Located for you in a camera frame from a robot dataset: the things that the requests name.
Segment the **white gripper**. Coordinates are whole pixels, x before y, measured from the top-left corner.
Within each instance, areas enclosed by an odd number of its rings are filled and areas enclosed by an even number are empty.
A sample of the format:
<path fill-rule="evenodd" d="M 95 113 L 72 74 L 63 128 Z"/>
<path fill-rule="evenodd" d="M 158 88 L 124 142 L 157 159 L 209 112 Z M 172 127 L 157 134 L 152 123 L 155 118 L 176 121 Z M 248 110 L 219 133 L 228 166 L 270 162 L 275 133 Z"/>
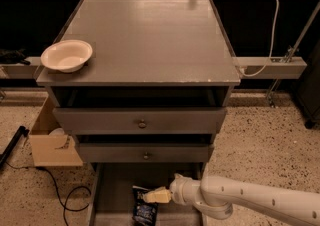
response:
<path fill-rule="evenodd" d="M 169 190 L 159 187 L 143 195 L 146 203 L 169 203 L 172 200 L 180 205 L 193 205 L 200 195 L 200 181 L 190 177 L 184 177 L 176 173 Z"/>

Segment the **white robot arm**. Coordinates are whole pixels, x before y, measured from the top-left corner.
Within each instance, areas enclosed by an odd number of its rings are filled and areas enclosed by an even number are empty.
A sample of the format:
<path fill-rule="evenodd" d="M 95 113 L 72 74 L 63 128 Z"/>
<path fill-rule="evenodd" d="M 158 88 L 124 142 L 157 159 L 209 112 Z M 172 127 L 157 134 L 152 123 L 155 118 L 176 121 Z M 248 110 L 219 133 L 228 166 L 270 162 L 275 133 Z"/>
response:
<path fill-rule="evenodd" d="M 236 204 L 292 226 L 320 226 L 320 194 L 241 182 L 220 176 L 194 180 L 175 175 L 170 187 L 143 195 L 146 203 L 192 205 L 203 215 L 225 220 Z"/>

